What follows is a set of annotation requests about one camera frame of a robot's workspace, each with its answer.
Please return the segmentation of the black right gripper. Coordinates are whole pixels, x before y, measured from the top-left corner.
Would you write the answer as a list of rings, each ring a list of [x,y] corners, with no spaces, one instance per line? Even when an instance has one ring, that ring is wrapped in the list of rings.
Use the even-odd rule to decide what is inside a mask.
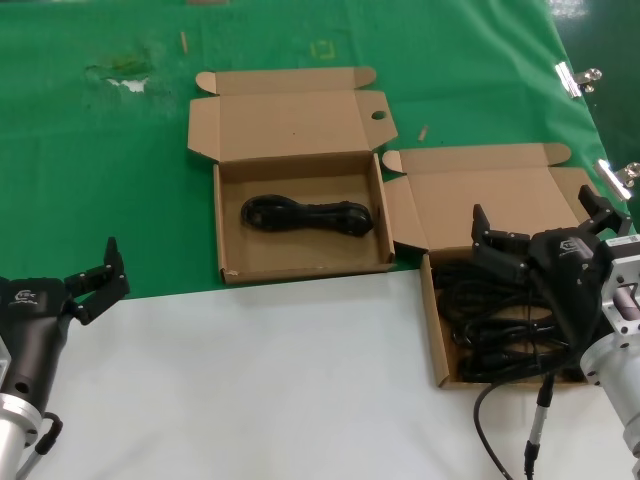
[[[527,234],[494,230],[480,204],[473,207],[472,259],[498,278],[525,285],[530,276],[573,350],[586,350],[602,317],[603,267],[594,261],[598,235],[628,236],[631,218],[582,185],[578,200],[588,218],[578,227]]]

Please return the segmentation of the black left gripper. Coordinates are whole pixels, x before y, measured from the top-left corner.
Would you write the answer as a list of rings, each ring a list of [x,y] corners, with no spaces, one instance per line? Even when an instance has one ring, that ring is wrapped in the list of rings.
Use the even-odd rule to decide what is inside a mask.
[[[84,326],[130,293],[115,237],[103,264],[67,277],[1,280],[1,340],[11,360],[1,391],[47,401],[73,315]]]

